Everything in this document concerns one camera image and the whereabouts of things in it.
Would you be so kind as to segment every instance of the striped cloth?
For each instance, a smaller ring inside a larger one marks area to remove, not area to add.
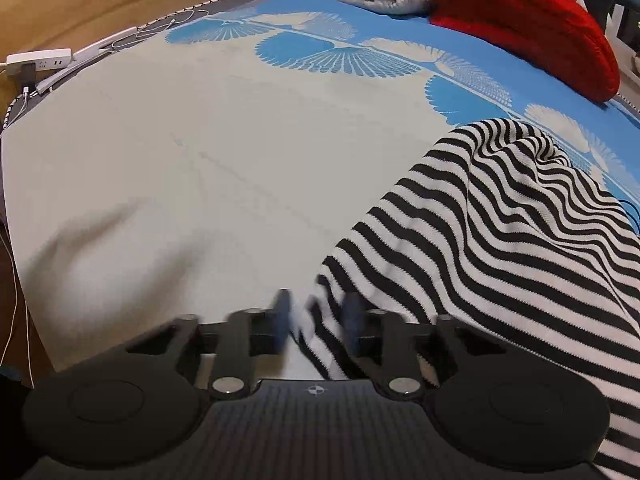
[[[640,478],[640,242],[541,130],[453,130],[338,243],[295,334],[326,378],[363,376],[340,342],[353,290],[367,308],[451,314],[578,372],[611,411],[596,464]]]

